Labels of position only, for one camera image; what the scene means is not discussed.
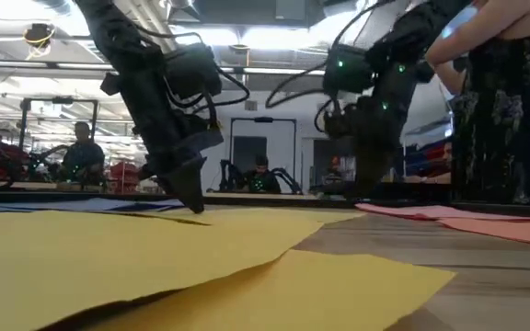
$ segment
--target woman's arm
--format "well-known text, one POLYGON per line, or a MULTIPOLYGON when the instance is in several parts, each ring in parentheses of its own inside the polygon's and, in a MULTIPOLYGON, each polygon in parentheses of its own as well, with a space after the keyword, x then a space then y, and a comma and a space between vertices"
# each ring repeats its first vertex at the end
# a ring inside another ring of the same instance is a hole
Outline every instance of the woman's arm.
POLYGON ((454 96, 461 94, 464 87, 464 81, 466 80, 465 70, 461 73, 458 72, 454 68, 453 62, 438 64, 434 66, 433 69, 437 73, 449 93, 454 96))
POLYGON ((437 40, 427 51, 427 62, 448 63, 498 36, 530 11, 530 1, 489 0, 466 24, 448 38, 437 40))

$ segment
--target wooden table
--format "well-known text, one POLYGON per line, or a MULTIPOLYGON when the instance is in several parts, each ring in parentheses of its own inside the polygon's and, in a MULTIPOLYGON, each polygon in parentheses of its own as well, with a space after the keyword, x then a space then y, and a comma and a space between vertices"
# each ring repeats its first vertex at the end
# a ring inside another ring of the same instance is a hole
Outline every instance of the wooden table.
POLYGON ((530 331, 530 245, 432 222, 367 215, 329 224, 296 249, 373 254, 457 272, 389 331, 530 331))

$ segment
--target ceiling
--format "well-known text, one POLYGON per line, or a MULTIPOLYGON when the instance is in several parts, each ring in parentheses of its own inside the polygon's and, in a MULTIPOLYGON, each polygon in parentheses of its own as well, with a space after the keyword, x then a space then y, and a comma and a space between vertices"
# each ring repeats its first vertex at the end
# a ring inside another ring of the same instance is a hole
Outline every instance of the ceiling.
MULTIPOLYGON (((300 1, 304 3, 305 10, 302 16, 300 13, 296 15, 302 19, 277 20, 275 17, 271 18, 271 15, 279 13, 271 11, 276 4, 283 4, 283 0, 196 0, 199 13, 197 17, 191 15, 189 10, 168 8, 162 0, 116 0, 115 3, 132 21, 147 29, 161 33, 197 31, 204 42, 213 47, 216 61, 222 66, 306 69, 326 59, 325 50, 355 12, 345 12, 325 19, 321 1, 296 0, 296 3, 300 1), (235 9, 243 15, 235 14, 235 9), (247 17, 266 26, 248 24, 251 20, 247 20, 247 17), (228 24, 224 24, 225 18, 228 19, 228 24), (235 51, 229 46, 232 44, 247 45, 250 51, 235 51)), ((374 3, 373 0, 351 2, 353 6, 356 3, 358 8, 374 3)), ((0 60, 104 63, 103 55, 88 37, 85 20, 72 0, 68 0, 63 8, 47 6, 53 3, 59 1, 0 0, 0 60), (34 52, 23 40, 22 34, 32 23, 52 24, 55 28, 51 47, 43 55, 34 52)), ((375 15, 374 21, 370 19, 368 22, 369 17, 364 17, 349 30, 343 42, 355 45, 373 43, 389 30, 391 22, 409 4, 410 0, 399 0, 380 8, 383 15, 375 15)), ((166 50, 172 46, 164 40, 154 41, 166 50)), ((177 42, 185 45, 193 41, 177 39, 177 42)), ((0 127, 15 130, 20 116, 19 101, 23 97, 94 98, 101 103, 96 141, 108 142, 102 144, 102 148, 118 157, 141 154, 143 146, 131 136, 132 124, 128 124, 130 116, 121 103, 121 98, 109 97, 99 90, 104 73, 104 70, 0 68, 0 127)), ((238 78, 243 79, 251 91, 271 91, 285 77, 282 74, 249 74, 238 78)), ((319 76, 305 77, 299 85, 289 86, 285 91, 320 88, 320 85, 319 76)), ((225 85, 225 89, 233 89, 233 86, 225 85)), ((30 115, 28 144, 33 141, 34 148, 38 149, 69 143, 73 140, 73 123, 76 120, 89 120, 93 114, 92 107, 88 104, 74 104, 70 108, 61 109, 64 114, 62 119, 57 110, 51 111, 51 116, 47 116, 59 118, 57 121, 38 121, 37 114, 30 115)))

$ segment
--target dark shirt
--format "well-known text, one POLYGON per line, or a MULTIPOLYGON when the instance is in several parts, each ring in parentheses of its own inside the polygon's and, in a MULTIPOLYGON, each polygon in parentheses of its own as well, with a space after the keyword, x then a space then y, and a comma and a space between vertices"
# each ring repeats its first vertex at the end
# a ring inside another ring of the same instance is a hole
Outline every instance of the dark shirt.
POLYGON ((103 165, 106 155, 101 147, 93 142, 74 143, 69 147, 63 159, 63 166, 67 169, 82 169, 94 165, 103 165))
POLYGON ((251 193, 282 193, 280 183, 278 183, 277 178, 270 171, 267 171, 263 174, 258 174, 255 170, 249 171, 244 175, 244 178, 246 184, 248 185, 248 190, 251 193))

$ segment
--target yellow paper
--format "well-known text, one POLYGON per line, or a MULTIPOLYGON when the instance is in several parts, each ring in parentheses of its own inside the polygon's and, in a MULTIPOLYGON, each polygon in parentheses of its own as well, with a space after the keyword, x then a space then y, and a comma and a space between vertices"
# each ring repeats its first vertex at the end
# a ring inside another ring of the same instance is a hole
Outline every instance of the yellow paper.
POLYGON ((364 216, 359 211, 299 211, 280 208, 245 208, 208 211, 202 214, 194 214, 187 210, 176 210, 167 212, 142 212, 142 215, 168 218, 188 222, 234 226, 246 222, 269 223, 273 226, 287 225, 288 221, 335 223, 364 216))
POLYGON ((283 229, 100 213, 0 213, 0 330, 33 330, 109 302, 271 262, 321 224, 283 229))
POLYGON ((373 257, 289 251, 186 289, 95 331, 381 331, 455 274, 373 257))

